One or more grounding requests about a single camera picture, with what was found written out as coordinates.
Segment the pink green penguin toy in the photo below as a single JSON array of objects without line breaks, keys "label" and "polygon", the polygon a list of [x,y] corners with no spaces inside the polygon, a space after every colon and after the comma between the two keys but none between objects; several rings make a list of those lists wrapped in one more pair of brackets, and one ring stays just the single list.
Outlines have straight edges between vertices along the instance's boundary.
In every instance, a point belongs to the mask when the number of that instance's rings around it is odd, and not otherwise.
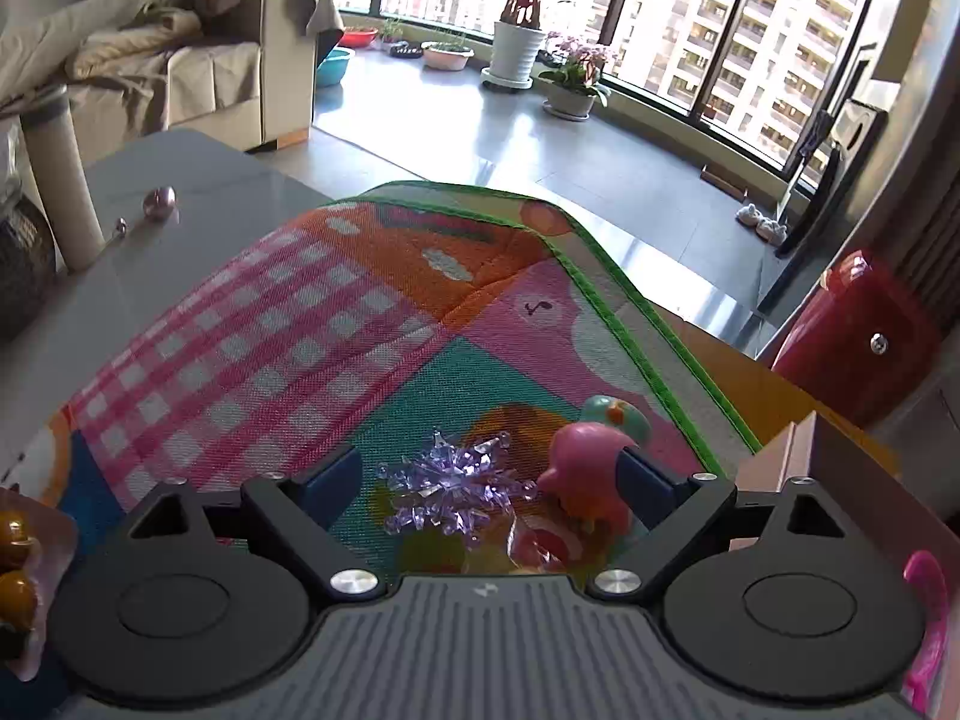
[{"label": "pink green penguin toy", "polygon": [[630,401],[589,397],[578,421],[553,434],[537,489],[555,496],[570,517],[602,522],[615,535],[626,535],[631,514],[617,493],[615,468],[623,449],[642,449],[651,434],[647,417]]}]

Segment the pink cardboard box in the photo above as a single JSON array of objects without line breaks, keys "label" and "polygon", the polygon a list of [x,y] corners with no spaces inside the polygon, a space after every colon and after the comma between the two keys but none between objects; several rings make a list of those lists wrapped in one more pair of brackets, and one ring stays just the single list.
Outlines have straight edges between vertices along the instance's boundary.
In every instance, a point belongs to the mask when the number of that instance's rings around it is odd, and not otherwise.
[{"label": "pink cardboard box", "polygon": [[931,715],[958,715],[958,538],[926,505],[825,416],[811,413],[783,427],[757,455],[744,460],[736,483],[747,491],[777,491],[793,476],[827,489],[896,567],[929,551],[946,578],[949,616],[944,661],[931,686]]}]

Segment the purple crystal snowflake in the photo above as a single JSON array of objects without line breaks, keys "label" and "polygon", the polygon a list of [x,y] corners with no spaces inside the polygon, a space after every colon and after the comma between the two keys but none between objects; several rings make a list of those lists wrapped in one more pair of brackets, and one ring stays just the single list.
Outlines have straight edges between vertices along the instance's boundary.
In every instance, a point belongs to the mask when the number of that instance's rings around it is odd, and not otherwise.
[{"label": "purple crystal snowflake", "polygon": [[389,535],[433,528],[477,546],[495,518],[516,517],[519,502],[537,497],[537,484],[508,465],[511,444],[508,431],[460,445],[434,429],[427,450],[377,468],[391,506],[382,528]]}]

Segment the small packaged bread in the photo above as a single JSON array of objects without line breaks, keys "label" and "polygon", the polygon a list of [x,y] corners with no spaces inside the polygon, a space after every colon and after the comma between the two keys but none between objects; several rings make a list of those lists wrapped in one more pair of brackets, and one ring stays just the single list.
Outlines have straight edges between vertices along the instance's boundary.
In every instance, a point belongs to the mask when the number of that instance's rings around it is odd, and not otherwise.
[{"label": "small packaged bread", "polygon": [[581,580],[608,558],[601,532],[566,517],[512,514],[490,523],[466,549],[460,572],[475,575],[569,574]]}]

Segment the packaged brown balls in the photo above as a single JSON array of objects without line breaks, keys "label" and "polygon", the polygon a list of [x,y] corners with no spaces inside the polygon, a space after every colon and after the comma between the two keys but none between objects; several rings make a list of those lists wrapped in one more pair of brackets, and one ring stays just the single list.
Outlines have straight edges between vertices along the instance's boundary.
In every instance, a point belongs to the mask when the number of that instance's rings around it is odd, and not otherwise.
[{"label": "packaged brown balls", "polygon": [[39,673],[47,618],[76,546],[73,518],[3,489],[2,663],[21,683]]}]

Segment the pink toy basket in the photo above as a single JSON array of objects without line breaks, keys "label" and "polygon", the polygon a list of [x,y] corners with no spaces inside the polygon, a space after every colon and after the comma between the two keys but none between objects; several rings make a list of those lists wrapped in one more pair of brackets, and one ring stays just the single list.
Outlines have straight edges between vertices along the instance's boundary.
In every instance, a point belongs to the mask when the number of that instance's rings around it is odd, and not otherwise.
[{"label": "pink toy basket", "polygon": [[903,697],[919,713],[928,713],[932,688],[949,642],[950,595],[939,561],[929,551],[908,557],[903,578],[921,601],[924,631],[921,645],[903,679]]}]

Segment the colourful cartoon play mat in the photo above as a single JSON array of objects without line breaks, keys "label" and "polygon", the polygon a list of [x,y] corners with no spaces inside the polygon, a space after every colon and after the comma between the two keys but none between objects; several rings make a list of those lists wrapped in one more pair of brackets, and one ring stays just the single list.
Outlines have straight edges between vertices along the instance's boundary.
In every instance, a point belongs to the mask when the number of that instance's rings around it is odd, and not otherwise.
[{"label": "colourful cartoon play mat", "polygon": [[[459,536],[389,535],[381,465],[500,431],[523,479],[594,395],[651,424],[644,453],[681,475],[730,475],[758,439],[619,267],[604,238],[551,203],[394,182],[268,232],[156,317],[53,411],[2,475],[98,541],[156,484],[231,491],[294,475],[339,445],[363,458],[335,529],[387,574],[460,572]],[[540,493],[518,514],[601,532]]]}]

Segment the white slippers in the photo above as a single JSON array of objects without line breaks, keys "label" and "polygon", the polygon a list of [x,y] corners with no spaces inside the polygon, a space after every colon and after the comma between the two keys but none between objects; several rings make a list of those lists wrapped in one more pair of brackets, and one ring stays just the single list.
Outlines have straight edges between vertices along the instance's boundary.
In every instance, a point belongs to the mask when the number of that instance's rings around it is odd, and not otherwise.
[{"label": "white slippers", "polygon": [[754,231],[763,242],[770,245],[781,245],[788,236],[788,228],[784,224],[763,215],[753,203],[747,203],[737,210],[736,222]]}]

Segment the pink metallic ball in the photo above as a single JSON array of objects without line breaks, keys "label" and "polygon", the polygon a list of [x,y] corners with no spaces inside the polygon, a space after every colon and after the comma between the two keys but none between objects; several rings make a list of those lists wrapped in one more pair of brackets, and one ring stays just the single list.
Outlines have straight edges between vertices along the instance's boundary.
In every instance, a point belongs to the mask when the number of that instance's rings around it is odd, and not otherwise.
[{"label": "pink metallic ball", "polygon": [[143,199],[143,216],[152,223],[164,223],[169,220],[178,204],[176,190],[165,185],[150,190]]}]

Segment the pink flower pot plant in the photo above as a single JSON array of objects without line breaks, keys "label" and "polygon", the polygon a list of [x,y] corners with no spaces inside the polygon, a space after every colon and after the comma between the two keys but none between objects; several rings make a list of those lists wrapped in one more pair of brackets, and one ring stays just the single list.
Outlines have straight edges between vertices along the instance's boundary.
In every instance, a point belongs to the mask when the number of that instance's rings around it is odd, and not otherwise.
[{"label": "pink flower pot plant", "polygon": [[607,47],[550,31],[545,54],[547,68],[540,71],[539,80],[545,83],[548,114],[563,121],[585,122],[594,107],[608,105],[610,91],[602,85]]}]

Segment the blue plastic basin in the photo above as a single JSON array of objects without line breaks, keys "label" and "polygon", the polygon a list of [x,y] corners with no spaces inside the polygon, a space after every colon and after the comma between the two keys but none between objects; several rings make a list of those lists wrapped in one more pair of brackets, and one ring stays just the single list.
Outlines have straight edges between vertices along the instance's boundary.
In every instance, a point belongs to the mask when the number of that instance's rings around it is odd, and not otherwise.
[{"label": "blue plastic basin", "polygon": [[316,73],[314,73],[316,86],[318,88],[331,88],[340,85],[347,75],[348,65],[350,65],[352,59],[352,49],[340,46],[334,47],[316,68]]}]

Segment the small planter bowl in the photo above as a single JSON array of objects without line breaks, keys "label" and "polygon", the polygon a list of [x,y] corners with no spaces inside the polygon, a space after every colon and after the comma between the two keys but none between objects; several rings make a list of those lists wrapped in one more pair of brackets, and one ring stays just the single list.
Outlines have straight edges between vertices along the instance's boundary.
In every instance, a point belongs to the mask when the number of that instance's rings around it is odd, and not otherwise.
[{"label": "small planter bowl", "polygon": [[423,64],[431,70],[464,70],[474,55],[473,49],[462,41],[425,41],[421,44]]}]

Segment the beige sofa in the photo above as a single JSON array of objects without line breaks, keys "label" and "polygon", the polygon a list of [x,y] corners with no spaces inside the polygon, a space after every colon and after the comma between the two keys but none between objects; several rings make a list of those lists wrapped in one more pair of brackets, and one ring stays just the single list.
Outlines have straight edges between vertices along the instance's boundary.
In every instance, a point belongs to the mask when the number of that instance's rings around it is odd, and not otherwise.
[{"label": "beige sofa", "polygon": [[64,85],[86,164],[168,130],[285,148],[344,32],[334,0],[2,0],[2,98]]}]

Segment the tall plant white pot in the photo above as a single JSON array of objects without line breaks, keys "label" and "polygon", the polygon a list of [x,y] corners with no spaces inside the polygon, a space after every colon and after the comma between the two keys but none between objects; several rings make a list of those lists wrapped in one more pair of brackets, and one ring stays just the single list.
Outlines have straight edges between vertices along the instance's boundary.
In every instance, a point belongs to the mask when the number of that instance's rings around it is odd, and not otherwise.
[{"label": "tall plant white pot", "polygon": [[540,0],[506,0],[494,23],[490,63],[480,71],[483,85],[509,93],[532,88],[535,59],[545,42],[540,18]]}]

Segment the white cylinder post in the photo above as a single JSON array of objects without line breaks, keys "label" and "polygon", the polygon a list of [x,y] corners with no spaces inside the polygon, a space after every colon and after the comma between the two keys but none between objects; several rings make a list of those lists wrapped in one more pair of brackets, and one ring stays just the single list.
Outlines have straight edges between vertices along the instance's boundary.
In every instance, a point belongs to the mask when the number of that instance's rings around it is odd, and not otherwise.
[{"label": "white cylinder post", "polygon": [[53,237],[70,271],[103,252],[103,230],[89,193],[65,85],[48,86],[20,114],[29,164]]}]

